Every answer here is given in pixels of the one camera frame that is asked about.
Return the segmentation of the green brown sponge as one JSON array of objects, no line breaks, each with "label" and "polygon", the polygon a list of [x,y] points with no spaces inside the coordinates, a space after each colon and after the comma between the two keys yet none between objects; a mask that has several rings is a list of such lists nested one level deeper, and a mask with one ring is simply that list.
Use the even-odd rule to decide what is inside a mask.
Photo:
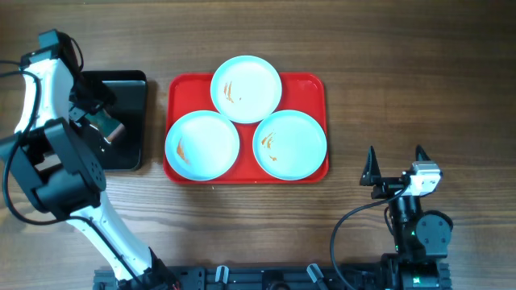
[{"label": "green brown sponge", "polygon": [[125,131],[125,126],[116,118],[111,117],[104,109],[99,110],[96,114],[87,114],[85,118],[107,143],[113,143]]}]

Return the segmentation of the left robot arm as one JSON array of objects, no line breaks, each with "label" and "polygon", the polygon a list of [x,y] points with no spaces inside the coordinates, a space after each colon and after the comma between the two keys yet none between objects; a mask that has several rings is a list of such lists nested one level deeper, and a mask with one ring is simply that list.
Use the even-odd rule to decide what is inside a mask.
[{"label": "left robot arm", "polygon": [[178,289],[180,280],[125,225],[110,203],[101,162],[81,137],[91,125],[112,144],[124,125],[107,113],[117,98],[102,75],[84,71],[77,41],[57,29],[16,62],[25,81],[22,116],[1,141],[2,193],[29,225],[66,222],[107,260],[117,289]]}]

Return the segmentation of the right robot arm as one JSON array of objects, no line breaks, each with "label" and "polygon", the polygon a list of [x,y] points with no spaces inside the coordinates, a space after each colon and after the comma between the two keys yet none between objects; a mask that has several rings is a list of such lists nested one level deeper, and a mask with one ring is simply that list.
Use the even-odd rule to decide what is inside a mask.
[{"label": "right robot arm", "polygon": [[452,288],[447,247],[453,222],[437,210],[423,210],[421,199],[433,193],[443,173],[421,146],[416,160],[399,177],[383,177],[374,149],[368,158],[360,185],[372,186],[373,199],[387,200],[396,252],[384,254],[371,273],[356,279],[360,289],[436,289]]}]

